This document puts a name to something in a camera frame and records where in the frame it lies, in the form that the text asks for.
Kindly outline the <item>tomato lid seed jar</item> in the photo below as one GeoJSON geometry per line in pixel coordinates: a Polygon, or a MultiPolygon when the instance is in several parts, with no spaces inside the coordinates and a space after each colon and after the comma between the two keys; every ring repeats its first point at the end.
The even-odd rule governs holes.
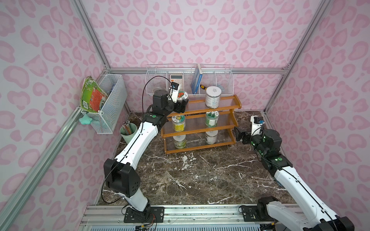
{"type": "Polygon", "coordinates": [[[181,102],[181,101],[186,100],[186,99],[188,99],[188,93],[185,92],[185,91],[179,91],[177,101],[181,102]]]}

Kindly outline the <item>sunflower lid yellow jar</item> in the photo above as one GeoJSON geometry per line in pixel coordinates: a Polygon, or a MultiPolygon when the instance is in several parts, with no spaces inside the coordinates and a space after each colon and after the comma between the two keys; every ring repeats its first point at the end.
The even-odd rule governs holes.
{"type": "Polygon", "coordinates": [[[186,128],[186,117],[184,115],[173,116],[172,126],[175,132],[183,132],[186,128]]]}

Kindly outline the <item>green label seed jar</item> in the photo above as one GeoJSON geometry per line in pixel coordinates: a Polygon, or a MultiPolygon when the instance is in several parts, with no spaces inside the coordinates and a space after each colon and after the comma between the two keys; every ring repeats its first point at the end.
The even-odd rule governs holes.
{"type": "Polygon", "coordinates": [[[219,112],[218,111],[210,111],[206,112],[205,114],[205,125],[209,128],[213,128],[217,126],[219,112]]]}

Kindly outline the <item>white lid grey jar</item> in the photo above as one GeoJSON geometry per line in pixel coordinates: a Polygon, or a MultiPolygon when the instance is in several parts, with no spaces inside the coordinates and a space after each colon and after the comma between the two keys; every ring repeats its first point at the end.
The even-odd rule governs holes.
{"type": "Polygon", "coordinates": [[[205,105],[215,109],[219,107],[222,90],[217,86],[210,86],[206,89],[205,105]]]}

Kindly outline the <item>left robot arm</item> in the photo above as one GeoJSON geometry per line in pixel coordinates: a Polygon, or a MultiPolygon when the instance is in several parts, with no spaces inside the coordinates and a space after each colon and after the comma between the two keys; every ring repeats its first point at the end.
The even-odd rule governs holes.
{"type": "Polygon", "coordinates": [[[105,184],[118,193],[139,212],[149,210],[148,199],[143,195],[137,165],[150,142],[168,122],[167,117],[175,112],[186,111],[189,99],[180,99],[175,90],[158,90],[153,95],[153,104],[143,113],[143,120],[133,138],[114,159],[104,163],[105,184]]]}

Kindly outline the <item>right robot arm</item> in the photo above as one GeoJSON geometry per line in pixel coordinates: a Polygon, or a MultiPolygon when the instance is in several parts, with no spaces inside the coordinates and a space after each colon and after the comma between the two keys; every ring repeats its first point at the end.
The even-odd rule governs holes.
{"type": "Polygon", "coordinates": [[[292,163],[280,153],[282,139],[276,130],[256,129],[246,132],[234,128],[236,140],[249,144],[264,168],[295,200],[304,216],[284,206],[273,196],[263,197],[257,203],[260,219],[272,218],[291,231],[353,231],[348,217],[340,217],[329,208],[304,182],[292,163]]]}

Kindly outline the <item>wooden three-tier shelf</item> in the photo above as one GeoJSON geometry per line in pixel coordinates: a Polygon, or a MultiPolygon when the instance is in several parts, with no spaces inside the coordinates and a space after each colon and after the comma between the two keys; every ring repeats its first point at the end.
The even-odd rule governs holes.
{"type": "Polygon", "coordinates": [[[189,101],[186,111],[181,114],[171,113],[167,122],[161,129],[161,137],[164,140],[164,152],[174,154],[178,152],[189,152],[199,149],[214,148],[236,143],[233,129],[238,125],[234,111],[241,109],[241,101],[237,95],[221,97],[219,107],[208,108],[205,100],[189,101]],[[218,111],[219,118],[216,127],[209,128],[205,125],[205,114],[210,111],[218,111]],[[186,128],[183,132],[175,132],[172,126],[172,117],[184,115],[186,117],[186,128]],[[206,143],[207,131],[218,131],[215,144],[206,143]],[[173,143],[173,136],[186,135],[187,145],[184,149],[176,149],[173,143]]]}

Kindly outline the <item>bottom left seed jar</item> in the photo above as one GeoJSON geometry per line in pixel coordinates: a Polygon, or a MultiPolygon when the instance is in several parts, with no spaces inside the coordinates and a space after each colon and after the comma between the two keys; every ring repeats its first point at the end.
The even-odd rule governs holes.
{"type": "Polygon", "coordinates": [[[173,136],[173,143],[176,149],[184,149],[187,145],[186,135],[173,136]]]}

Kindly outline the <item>blue book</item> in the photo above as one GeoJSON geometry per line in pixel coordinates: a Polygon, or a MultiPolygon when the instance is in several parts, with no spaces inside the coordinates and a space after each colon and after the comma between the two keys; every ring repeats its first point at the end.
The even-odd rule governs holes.
{"type": "Polygon", "coordinates": [[[203,72],[202,72],[202,69],[201,69],[201,65],[197,64],[197,66],[195,68],[195,71],[194,71],[193,80],[191,82],[192,94],[197,94],[198,93],[202,76],[203,76],[203,72]]]}

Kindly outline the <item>pink calculator in basket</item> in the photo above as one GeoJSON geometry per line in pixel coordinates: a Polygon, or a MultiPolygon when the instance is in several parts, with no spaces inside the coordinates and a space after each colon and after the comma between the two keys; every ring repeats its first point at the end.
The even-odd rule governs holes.
{"type": "Polygon", "coordinates": [[[183,74],[170,74],[170,81],[180,85],[180,90],[184,87],[184,75],[183,74]]]}

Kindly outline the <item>clear cup in basket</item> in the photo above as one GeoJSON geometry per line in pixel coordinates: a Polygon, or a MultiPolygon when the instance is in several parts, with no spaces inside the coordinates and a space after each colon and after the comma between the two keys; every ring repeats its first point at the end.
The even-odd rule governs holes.
{"type": "Polygon", "coordinates": [[[152,89],[152,92],[153,93],[155,93],[156,91],[158,91],[158,90],[162,90],[163,89],[163,87],[162,86],[160,86],[160,85],[155,85],[154,87],[153,87],[153,89],[152,89]]]}

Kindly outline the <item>grey blue cup in basket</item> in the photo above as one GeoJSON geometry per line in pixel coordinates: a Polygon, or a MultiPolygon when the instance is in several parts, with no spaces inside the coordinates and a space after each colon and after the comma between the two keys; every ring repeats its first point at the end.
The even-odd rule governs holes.
{"type": "Polygon", "coordinates": [[[223,87],[223,86],[221,86],[221,85],[217,85],[217,87],[221,89],[221,92],[225,92],[225,89],[224,89],[224,87],[223,87]]]}

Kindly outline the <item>coloured pencils bundle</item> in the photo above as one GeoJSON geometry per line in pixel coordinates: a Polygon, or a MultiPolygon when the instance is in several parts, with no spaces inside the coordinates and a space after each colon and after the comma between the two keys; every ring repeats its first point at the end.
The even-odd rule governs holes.
{"type": "Polygon", "coordinates": [[[125,121],[123,124],[122,124],[122,127],[121,127],[121,130],[120,130],[121,134],[123,135],[131,135],[133,132],[132,132],[132,129],[131,129],[131,123],[130,121],[125,121]]]}

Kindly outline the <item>mint green pencil cup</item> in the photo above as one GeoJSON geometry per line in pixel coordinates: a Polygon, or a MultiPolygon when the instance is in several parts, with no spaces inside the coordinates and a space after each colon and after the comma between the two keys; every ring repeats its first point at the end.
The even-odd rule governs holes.
{"type": "Polygon", "coordinates": [[[131,122],[125,122],[120,128],[120,134],[128,144],[137,132],[137,126],[131,122]]]}

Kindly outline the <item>white mesh side basket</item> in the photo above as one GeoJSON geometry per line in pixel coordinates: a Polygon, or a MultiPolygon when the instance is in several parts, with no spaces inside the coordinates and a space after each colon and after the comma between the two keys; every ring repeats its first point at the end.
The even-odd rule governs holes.
{"type": "Polygon", "coordinates": [[[93,119],[90,125],[97,134],[112,134],[128,93],[122,75],[105,74],[97,84],[108,94],[108,99],[98,113],[89,113],[83,109],[82,113],[93,119]]]}

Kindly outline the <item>green snack bag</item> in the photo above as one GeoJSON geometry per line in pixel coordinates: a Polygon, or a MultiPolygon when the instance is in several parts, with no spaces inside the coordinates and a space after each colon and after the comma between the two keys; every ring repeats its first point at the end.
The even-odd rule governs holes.
{"type": "Polygon", "coordinates": [[[83,83],[80,106],[89,113],[98,113],[104,106],[108,94],[100,88],[96,81],[88,76],[83,83]]]}

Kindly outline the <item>mint star hook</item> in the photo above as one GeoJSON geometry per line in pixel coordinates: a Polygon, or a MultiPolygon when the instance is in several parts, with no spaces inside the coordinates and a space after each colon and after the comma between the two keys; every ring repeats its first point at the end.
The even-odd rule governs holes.
{"type": "Polygon", "coordinates": [[[93,119],[89,117],[87,114],[83,114],[82,117],[79,119],[79,122],[82,125],[90,125],[93,119]]]}

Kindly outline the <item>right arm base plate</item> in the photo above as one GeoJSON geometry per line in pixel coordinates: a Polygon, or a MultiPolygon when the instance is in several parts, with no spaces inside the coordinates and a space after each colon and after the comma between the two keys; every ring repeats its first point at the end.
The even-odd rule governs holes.
{"type": "Polygon", "coordinates": [[[239,213],[242,214],[244,222],[259,222],[263,221],[258,216],[257,206],[242,205],[238,208],[239,213]]]}

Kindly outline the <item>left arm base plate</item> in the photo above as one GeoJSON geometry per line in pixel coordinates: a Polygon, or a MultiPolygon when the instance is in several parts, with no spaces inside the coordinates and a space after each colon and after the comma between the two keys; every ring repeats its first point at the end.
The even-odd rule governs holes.
{"type": "Polygon", "coordinates": [[[146,223],[152,222],[154,223],[163,223],[165,214],[165,207],[151,207],[147,206],[144,211],[138,211],[131,207],[127,207],[124,215],[124,223],[146,223]]]}

